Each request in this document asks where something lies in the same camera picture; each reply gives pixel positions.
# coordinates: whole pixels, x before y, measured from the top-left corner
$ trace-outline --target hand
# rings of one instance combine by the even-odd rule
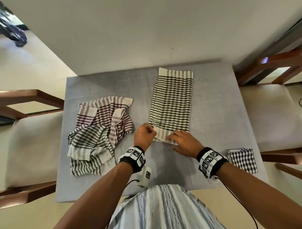
[[[144,123],[135,131],[134,146],[139,146],[146,152],[156,135],[157,133],[153,127],[148,123]]]
[[[177,153],[195,159],[199,152],[204,148],[196,138],[185,131],[174,131],[167,139],[172,139],[177,142],[178,146],[173,147]]]

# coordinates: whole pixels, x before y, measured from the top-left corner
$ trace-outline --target right hand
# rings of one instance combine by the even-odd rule
[[[177,153],[195,159],[199,152],[204,148],[196,138],[185,131],[174,131],[167,139],[172,139],[177,142],[178,146],[173,147]]]

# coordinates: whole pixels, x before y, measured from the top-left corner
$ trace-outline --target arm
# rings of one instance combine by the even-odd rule
[[[167,139],[178,143],[176,152],[193,158],[204,148],[185,131],[174,131]],[[230,163],[216,175],[265,228],[302,228],[302,207],[270,185]]]
[[[155,136],[154,129],[145,123],[135,132],[134,146],[146,152]],[[106,228],[132,173],[130,164],[117,164],[70,207],[54,229]]]

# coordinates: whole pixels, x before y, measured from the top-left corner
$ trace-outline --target left hand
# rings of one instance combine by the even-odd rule
[[[146,152],[156,135],[154,128],[148,123],[144,123],[135,131],[134,146],[139,146]]]

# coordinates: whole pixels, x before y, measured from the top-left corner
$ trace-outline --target gray tablecloth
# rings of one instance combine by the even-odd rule
[[[170,67],[172,70],[193,71],[194,83],[190,117],[190,133],[203,145],[218,151],[252,148],[258,167],[254,176],[268,182],[253,130],[231,65],[208,63]],[[75,128],[78,104],[116,95],[133,98],[128,114],[138,128],[148,122],[151,97],[158,68],[96,73],[67,79],[61,138],[61,155],[56,187],[56,201],[77,200],[99,178],[87,174],[73,177],[69,172],[67,136]],[[115,158],[133,146],[133,134],[119,141]],[[173,151],[172,145],[153,142],[146,152],[146,164],[152,169],[149,185],[179,184],[188,190],[220,186],[208,182],[198,170],[198,162]],[[123,195],[142,189],[131,183]]]

